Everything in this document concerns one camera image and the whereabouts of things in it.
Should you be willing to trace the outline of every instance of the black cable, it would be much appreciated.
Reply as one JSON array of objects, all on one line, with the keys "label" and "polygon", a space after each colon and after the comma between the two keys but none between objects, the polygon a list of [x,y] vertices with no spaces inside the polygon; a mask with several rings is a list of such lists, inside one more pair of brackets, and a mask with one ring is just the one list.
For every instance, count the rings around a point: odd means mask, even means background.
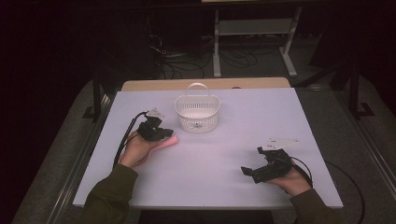
[{"label": "black cable", "polygon": [[311,174],[311,170],[309,170],[309,168],[308,168],[308,166],[303,162],[303,161],[300,161],[299,159],[297,159],[297,158],[294,158],[294,157],[290,157],[291,159],[294,159],[294,160],[297,160],[297,161],[299,161],[300,163],[302,163],[303,164],[303,166],[305,166],[305,168],[306,168],[306,170],[308,171],[308,173],[309,173],[309,178],[311,179],[311,181],[312,181],[312,174]]},{"label": "black cable", "polygon": [[338,171],[340,171],[341,173],[343,173],[351,182],[352,184],[355,186],[355,189],[358,191],[359,196],[361,197],[361,216],[359,218],[358,224],[361,224],[364,220],[364,216],[366,213],[366,202],[364,200],[364,196],[363,193],[361,192],[361,188],[359,187],[359,185],[356,183],[356,181],[352,178],[352,176],[350,176],[346,171],[344,171],[342,168],[340,168],[339,166],[335,165],[332,162],[329,161],[325,161],[326,163],[330,164],[332,167],[336,168]]},{"label": "black cable", "polygon": [[[174,71],[175,68],[179,69],[179,70],[183,70],[183,71],[196,71],[196,70],[201,70],[202,72],[202,78],[205,77],[205,70],[204,68],[209,64],[209,62],[211,61],[212,57],[208,57],[208,59],[205,61],[205,63],[203,65],[199,65],[197,63],[190,63],[193,60],[188,60],[188,61],[181,61],[181,62],[169,62],[169,60],[166,60],[165,62],[163,62],[163,64],[168,65],[169,67],[171,67]],[[186,64],[186,65],[192,65],[194,66],[194,68],[185,68],[182,66],[177,66],[175,64]]]},{"label": "black cable", "polygon": [[[191,62],[193,62],[193,61],[195,61],[195,60],[198,60],[198,59],[200,59],[201,57],[200,56],[194,56],[194,57],[192,57],[190,60],[187,60],[187,61],[178,61],[178,62],[169,62],[169,60],[172,60],[172,59],[169,59],[169,58],[166,58],[166,62],[167,63],[191,63]],[[196,66],[201,66],[201,67],[205,67],[205,66],[207,66],[208,64],[209,64],[209,62],[210,62],[210,59],[211,59],[211,57],[209,57],[208,58],[208,60],[206,60],[206,62],[204,63],[204,65],[198,65],[198,64],[196,64]]]},{"label": "black cable", "polygon": [[[259,43],[259,48],[254,49],[254,51],[252,52],[252,54],[259,56],[259,55],[266,55],[266,54],[271,54],[274,52],[279,52],[279,47],[278,46],[283,46],[285,44],[285,40],[283,40],[282,42],[276,43],[276,44],[270,44],[270,48],[262,48],[262,46],[265,46],[266,44],[262,41],[262,43]],[[257,50],[265,50],[265,52],[256,52]]]},{"label": "black cable", "polygon": [[163,67],[163,63],[160,63],[160,68],[161,68],[161,71],[163,72],[163,79],[167,79],[167,77],[166,77],[166,74],[165,74],[165,68]]},{"label": "black cable", "polygon": [[166,54],[166,56],[163,56],[165,58],[165,60],[167,61],[172,61],[172,60],[187,60],[187,61],[179,61],[179,62],[186,62],[186,63],[190,63],[193,62],[197,59],[200,58],[199,53],[195,52],[195,51],[188,51],[186,52],[186,50],[184,50],[184,52],[180,52],[180,53],[172,53],[173,49],[167,49],[166,51],[168,52]]},{"label": "black cable", "polygon": [[244,50],[241,50],[241,49],[239,49],[239,50],[228,50],[228,51],[230,51],[230,53],[233,55],[233,57],[235,59],[243,59],[243,58],[248,59],[248,56],[251,56],[254,59],[256,59],[256,61],[257,61],[256,56],[253,55],[254,49],[251,49],[249,51],[244,51]]},{"label": "black cable", "polygon": [[188,60],[186,60],[186,61],[174,61],[174,60],[176,60],[177,58],[165,58],[166,59],[166,61],[168,62],[168,63],[192,63],[192,62],[194,62],[194,61],[196,61],[197,60],[197,57],[191,57],[190,59],[188,59]]},{"label": "black cable", "polygon": [[126,139],[129,136],[129,133],[131,132],[132,128],[134,127],[134,124],[136,123],[136,120],[142,116],[142,115],[146,115],[148,112],[141,112],[138,115],[136,115],[136,117],[134,117],[134,119],[131,120],[131,123],[129,124],[128,129],[125,132],[125,135],[122,137],[122,140],[120,142],[120,146],[119,149],[117,150],[117,154],[116,157],[114,158],[114,162],[113,162],[113,168],[117,165],[117,163],[119,163],[119,159],[120,159],[120,154],[122,152],[122,150],[124,149],[126,143]]},{"label": "black cable", "polygon": [[168,66],[168,67],[170,67],[170,68],[172,69],[172,71],[164,71],[165,73],[166,73],[166,72],[172,72],[172,73],[173,73],[172,76],[170,77],[170,79],[174,79],[176,73],[178,73],[178,74],[180,75],[180,78],[183,78],[183,75],[182,75],[179,71],[176,71],[176,70],[175,70],[175,67],[172,66],[171,64],[169,64],[169,63],[163,63],[163,65],[166,65],[166,66]]},{"label": "black cable", "polygon": [[[233,60],[233,59],[229,58],[228,56],[226,56],[224,53],[219,53],[220,56],[225,57],[226,60],[232,61],[232,62],[234,62],[234,63],[239,63],[239,64],[242,64],[242,65],[246,65],[247,67],[250,66],[250,65],[255,64],[255,63],[251,63],[251,62],[248,60],[248,55],[251,55],[251,56],[253,56],[254,59],[256,59],[256,57],[255,57],[254,55],[252,55],[250,52],[245,53],[244,51],[239,50],[239,51],[242,51],[242,53],[243,53],[244,55],[240,55],[240,54],[237,55],[236,50],[233,50],[233,49],[231,48],[231,46],[228,46],[228,49],[226,49],[226,51],[228,51],[228,52],[236,59],[236,60]],[[246,63],[241,63],[241,62],[237,61],[237,60],[240,60],[240,59],[245,59],[245,60],[246,60]]]},{"label": "black cable", "polygon": [[126,143],[124,144],[124,146],[123,147],[126,147],[126,145],[132,140],[132,139],[134,139],[136,136],[138,136],[139,135],[139,133],[137,133],[137,134],[135,134],[134,136],[132,136],[130,139],[128,139],[128,141],[126,141]]},{"label": "black cable", "polygon": [[[240,40],[240,38],[239,38],[238,40],[239,40],[239,45],[240,45],[240,47],[245,48],[246,46],[242,43],[242,40]],[[226,46],[228,47],[227,50],[231,52],[231,54],[235,57],[235,59],[246,58],[248,55],[252,55],[252,56],[253,56],[252,53],[253,53],[253,51],[255,50],[255,49],[250,49],[250,50],[248,50],[247,52],[245,52],[244,50],[241,50],[241,49],[239,49],[239,50],[234,50],[233,47],[230,45],[230,43],[225,42],[225,44],[226,44]],[[237,56],[235,56],[235,54],[237,54],[237,53],[236,53],[237,51],[241,51],[244,55],[237,55]]]},{"label": "black cable", "polygon": [[219,53],[219,56],[221,56],[221,59],[224,62],[226,62],[228,65],[230,65],[232,67],[235,67],[235,68],[247,68],[247,67],[250,67],[251,65],[253,65],[253,64],[255,64],[257,62],[257,59],[256,59],[255,63],[250,63],[250,61],[247,58],[244,58],[247,61],[247,63],[241,63],[241,62],[238,62],[237,60],[231,59],[230,57],[226,56],[224,53]]}]

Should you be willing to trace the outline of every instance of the person's right hand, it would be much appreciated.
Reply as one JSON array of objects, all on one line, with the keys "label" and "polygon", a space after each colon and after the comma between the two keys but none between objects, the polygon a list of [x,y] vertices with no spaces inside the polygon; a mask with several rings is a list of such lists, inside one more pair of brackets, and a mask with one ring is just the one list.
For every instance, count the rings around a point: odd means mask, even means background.
[{"label": "person's right hand", "polygon": [[294,168],[291,168],[286,175],[268,180],[266,183],[278,185],[292,197],[312,189],[303,175]]}]

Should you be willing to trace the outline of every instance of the person's left hand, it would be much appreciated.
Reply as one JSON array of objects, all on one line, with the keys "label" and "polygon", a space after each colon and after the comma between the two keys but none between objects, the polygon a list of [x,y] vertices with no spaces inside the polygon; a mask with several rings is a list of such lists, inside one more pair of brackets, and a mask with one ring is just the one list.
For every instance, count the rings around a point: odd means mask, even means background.
[{"label": "person's left hand", "polygon": [[156,147],[160,143],[160,141],[146,141],[137,131],[132,132],[128,136],[127,141],[129,142],[126,145],[123,156],[120,158],[119,164],[131,169],[149,153],[151,148]]}]

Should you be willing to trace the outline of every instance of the black mount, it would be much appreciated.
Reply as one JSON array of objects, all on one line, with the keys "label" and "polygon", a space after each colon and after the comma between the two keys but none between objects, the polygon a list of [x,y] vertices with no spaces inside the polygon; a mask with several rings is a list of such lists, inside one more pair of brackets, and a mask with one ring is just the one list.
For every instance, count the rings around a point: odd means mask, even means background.
[{"label": "black mount", "polygon": [[156,117],[150,117],[147,114],[145,118],[146,121],[140,123],[137,132],[146,141],[156,142],[172,136],[173,130],[159,128],[160,124],[163,122],[162,120]]},{"label": "black mount", "polygon": [[286,175],[291,170],[291,168],[295,168],[303,175],[303,177],[312,187],[311,178],[303,169],[291,162],[291,158],[288,153],[285,152],[285,150],[262,150],[262,147],[258,147],[257,149],[259,150],[259,153],[263,154],[265,159],[268,160],[268,164],[256,170],[252,170],[247,167],[241,167],[244,175],[252,176],[256,184],[282,177]]}]

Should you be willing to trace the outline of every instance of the basket handle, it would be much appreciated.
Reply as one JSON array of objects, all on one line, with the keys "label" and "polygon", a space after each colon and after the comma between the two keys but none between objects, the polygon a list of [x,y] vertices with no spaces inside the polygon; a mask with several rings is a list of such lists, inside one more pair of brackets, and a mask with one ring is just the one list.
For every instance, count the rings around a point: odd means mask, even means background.
[{"label": "basket handle", "polygon": [[209,90],[209,88],[208,88],[205,84],[203,84],[203,83],[201,83],[201,82],[194,82],[194,83],[190,84],[190,86],[187,87],[187,89],[186,89],[186,95],[188,95],[188,91],[189,91],[192,87],[194,87],[194,86],[204,87],[204,88],[207,90],[207,95],[210,95],[210,90]]}]

